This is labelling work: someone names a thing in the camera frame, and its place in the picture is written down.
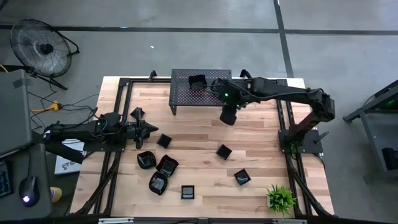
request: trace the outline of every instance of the concrete floor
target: concrete floor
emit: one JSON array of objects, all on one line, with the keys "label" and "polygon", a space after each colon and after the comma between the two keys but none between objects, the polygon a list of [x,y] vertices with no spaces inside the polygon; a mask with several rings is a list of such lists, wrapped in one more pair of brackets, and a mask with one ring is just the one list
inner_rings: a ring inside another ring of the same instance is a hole
[{"label": "concrete floor", "polygon": [[[398,2],[393,0],[280,0],[287,29],[397,30]],[[118,27],[277,28],[271,0],[12,0],[0,12],[1,23],[33,18],[50,24]],[[80,46],[68,73],[58,81],[69,87],[50,99],[73,103],[98,93],[108,75],[170,75],[172,68],[232,69],[238,76],[286,77],[278,34],[207,34],[164,32],[62,32]],[[336,101],[336,119],[320,124],[326,175],[335,213],[340,217],[396,222],[397,182],[366,185],[362,177],[376,163],[360,121],[342,117],[369,95],[396,80],[398,36],[288,35],[297,78],[323,88]],[[0,30],[0,63],[19,63],[9,46],[9,31]],[[49,86],[34,80],[40,96]],[[40,102],[30,97],[30,107]],[[97,97],[82,105],[95,106]],[[45,125],[76,123],[88,112],[48,112]]]}]

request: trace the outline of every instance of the electric fan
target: electric fan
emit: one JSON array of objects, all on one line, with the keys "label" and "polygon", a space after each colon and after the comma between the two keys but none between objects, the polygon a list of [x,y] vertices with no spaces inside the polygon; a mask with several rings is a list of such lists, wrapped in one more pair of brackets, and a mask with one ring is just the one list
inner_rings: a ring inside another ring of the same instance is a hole
[{"label": "electric fan", "polygon": [[[35,78],[67,90],[53,78],[68,71],[72,55],[79,53],[77,44],[56,28],[35,19],[23,19],[15,24],[10,42],[15,56],[24,66],[4,65],[6,70],[24,69]],[[71,52],[68,42],[76,46],[74,52]]]}]

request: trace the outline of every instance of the mouse pad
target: mouse pad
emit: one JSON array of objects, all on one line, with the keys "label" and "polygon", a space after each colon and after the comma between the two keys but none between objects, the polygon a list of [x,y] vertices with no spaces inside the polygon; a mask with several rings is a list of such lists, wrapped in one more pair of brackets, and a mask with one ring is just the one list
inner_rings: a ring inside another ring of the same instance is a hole
[{"label": "mouse pad", "polygon": [[[39,201],[32,207],[23,206],[18,194],[19,183],[27,177],[29,164],[27,150],[30,152],[30,174],[37,177],[40,192]],[[0,221],[49,216],[52,211],[52,204],[44,145],[38,144],[29,149],[17,151],[7,157],[0,158],[0,160],[11,162],[12,174],[10,178],[14,188],[12,195],[0,198]]]}]

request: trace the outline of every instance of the green plant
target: green plant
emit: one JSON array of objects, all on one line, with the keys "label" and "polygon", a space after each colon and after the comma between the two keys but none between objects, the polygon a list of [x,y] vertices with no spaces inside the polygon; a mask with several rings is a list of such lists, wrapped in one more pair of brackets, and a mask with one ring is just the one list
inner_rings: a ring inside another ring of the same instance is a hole
[{"label": "green plant", "polygon": [[285,217],[289,214],[289,208],[296,204],[297,198],[293,198],[290,188],[272,185],[272,190],[268,190],[269,208],[275,213],[282,213]]}]

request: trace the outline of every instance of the wooden table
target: wooden table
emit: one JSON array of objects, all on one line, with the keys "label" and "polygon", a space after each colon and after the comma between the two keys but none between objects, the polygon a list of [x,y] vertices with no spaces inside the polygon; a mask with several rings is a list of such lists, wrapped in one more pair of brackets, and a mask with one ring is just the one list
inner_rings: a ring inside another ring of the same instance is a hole
[{"label": "wooden table", "polygon": [[[97,114],[113,111],[119,78],[104,77]],[[288,78],[287,82],[289,86],[304,88],[301,78]],[[136,83],[132,88],[129,113],[142,107],[146,112],[144,119],[159,130],[151,134],[141,150],[135,149],[134,141],[127,142],[119,165],[112,216],[281,217],[268,209],[266,196],[271,184],[289,186],[285,157],[280,152],[277,138],[280,126],[275,100],[248,105],[238,111],[236,124],[228,126],[219,120],[221,108],[218,107],[180,106],[177,115],[173,116],[169,107],[169,88],[168,83]],[[123,113],[125,94],[126,88],[120,114]],[[292,107],[296,123],[310,112],[307,105],[292,103]],[[172,138],[168,149],[156,144],[162,133]],[[227,161],[215,153],[221,144],[233,150]],[[137,164],[137,154],[144,151],[152,151],[157,162],[167,154],[180,163],[162,196],[148,187],[155,169],[143,170]],[[96,152],[84,160],[71,212],[81,208],[97,187],[103,157],[103,152]],[[302,154],[302,157],[309,189],[323,207],[333,213],[322,163],[312,154]],[[234,174],[243,168],[251,181],[240,187]],[[181,185],[195,186],[194,200],[181,200]],[[304,213],[302,193],[298,186],[297,189]],[[106,204],[108,188],[104,192],[101,210]]]}]

